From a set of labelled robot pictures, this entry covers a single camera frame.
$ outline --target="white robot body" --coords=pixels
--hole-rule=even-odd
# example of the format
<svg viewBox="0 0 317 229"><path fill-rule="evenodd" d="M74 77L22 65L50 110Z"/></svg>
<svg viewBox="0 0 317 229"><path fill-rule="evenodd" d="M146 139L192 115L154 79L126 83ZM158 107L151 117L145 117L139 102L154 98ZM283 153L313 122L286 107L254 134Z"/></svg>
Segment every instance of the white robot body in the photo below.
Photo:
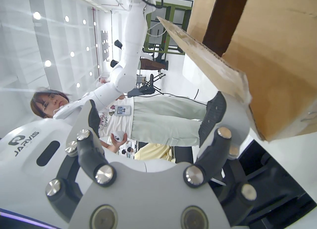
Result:
<svg viewBox="0 0 317 229"><path fill-rule="evenodd" d="M68 223L49 203L45 187L57 175L66 157L65 144L71 128L62 119L47 118L19 127L1 139L0 208L54 227L68 228ZM52 141L59 143L58 149L46 165L39 166L37 160L45 154L45 149ZM120 162L140 172L160 172L175 166L174 163L162 159L137 161L121 157L107 149L104 151L109 162ZM92 180L81 168L76 182L83 194L92 184Z"/></svg>

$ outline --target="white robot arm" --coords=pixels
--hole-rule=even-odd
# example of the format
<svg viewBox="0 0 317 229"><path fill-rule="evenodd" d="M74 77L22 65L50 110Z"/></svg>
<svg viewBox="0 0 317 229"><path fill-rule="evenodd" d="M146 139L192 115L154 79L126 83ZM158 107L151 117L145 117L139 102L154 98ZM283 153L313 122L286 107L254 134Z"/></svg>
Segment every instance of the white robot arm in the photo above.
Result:
<svg viewBox="0 0 317 229"><path fill-rule="evenodd" d="M92 99L97 110L100 111L120 95L135 87L138 64L148 30L146 15L155 10L156 2L155 0L128 0L128 3L129 12L124 27L121 60L113 68L109 82L84 98L62 107L54 115L55 119L67 118L68 123L72 124L87 100Z"/></svg>

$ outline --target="metal screw cap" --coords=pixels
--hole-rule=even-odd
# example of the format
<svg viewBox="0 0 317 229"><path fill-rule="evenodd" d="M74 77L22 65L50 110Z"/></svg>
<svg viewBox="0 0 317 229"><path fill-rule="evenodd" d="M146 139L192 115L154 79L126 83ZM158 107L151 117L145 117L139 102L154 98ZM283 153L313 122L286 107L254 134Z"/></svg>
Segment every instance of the metal screw cap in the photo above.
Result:
<svg viewBox="0 0 317 229"><path fill-rule="evenodd" d="M257 198L257 191L250 184L244 184L242 186L241 194L249 201L254 201Z"/></svg>
<svg viewBox="0 0 317 229"><path fill-rule="evenodd" d="M57 194L60 190L60 181L58 179L53 179L49 182L45 188L45 193L47 196L53 196Z"/></svg>
<svg viewBox="0 0 317 229"><path fill-rule="evenodd" d="M100 206L92 215L92 229L115 229L118 224L116 210L108 205Z"/></svg>
<svg viewBox="0 0 317 229"><path fill-rule="evenodd" d="M82 129L81 131L79 131L79 133L77 134L77 139L79 141L83 141L84 139L88 138L90 135L90 131L87 129Z"/></svg>
<svg viewBox="0 0 317 229"><path fill-rule="evenodd" d="M66 153L73 153L77 149L77 141L66 142Z"/></svg>
<svg viewBox="0 0 317 229"><path fill-rule="evenodd" d="M207 229L207 216L197 206L187 207L181 216L181 227L182 229Z"/></svg>
<svg viewBox="0 0 317 229"><path fill-rule="evenodd" d="M239 153L240 153L240 150L236 145L230 145L229 155L236 158L238 157Z"/></svg>
<svg viewBox="0 0 317 229"><path fill-rule="evenodd" d="M97 183L100 185L104 185L110 182L113 177L113 173L114 171L109 165L104 165L100 167L95 176Z"/></svg>
<svg viewBox="0 0 317 229"><path fill-rule="evenodd" d="M230 139L231 138L231 131L227 129L226 127L219 127L217 130L218 135L220 135L223 138Z"/></svg>
<svg viewBox="0 0 317 229"><path fill-rule="evenodd" d="M185 179L193 186L199 186L204 181L204 175L202 171L195 165L187 167L185 170Z"/></svg>

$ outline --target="jarvis logo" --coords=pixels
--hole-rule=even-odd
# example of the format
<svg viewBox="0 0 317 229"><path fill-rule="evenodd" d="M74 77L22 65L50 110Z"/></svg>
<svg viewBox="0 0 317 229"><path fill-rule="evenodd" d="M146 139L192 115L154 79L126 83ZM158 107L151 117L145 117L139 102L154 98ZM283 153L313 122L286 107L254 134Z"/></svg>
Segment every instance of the jarvis logo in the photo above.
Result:
<svg viewBox="0 0 317 229"><path fill-rule="evenodd" d="M25 136L16 136L10 142L9 145L18 145L20 140L25 139Z"/></svg>
<svg viewBox="0 0 317 229"><path fill-rule="evenodd" d="M35 138L38 134L39 132L34 132L28 138L25 138L25 136L16 136L8 144L19 145L14 151L17 156L19 152L27 145L27 143L32 143L32 139Z"/></svg>

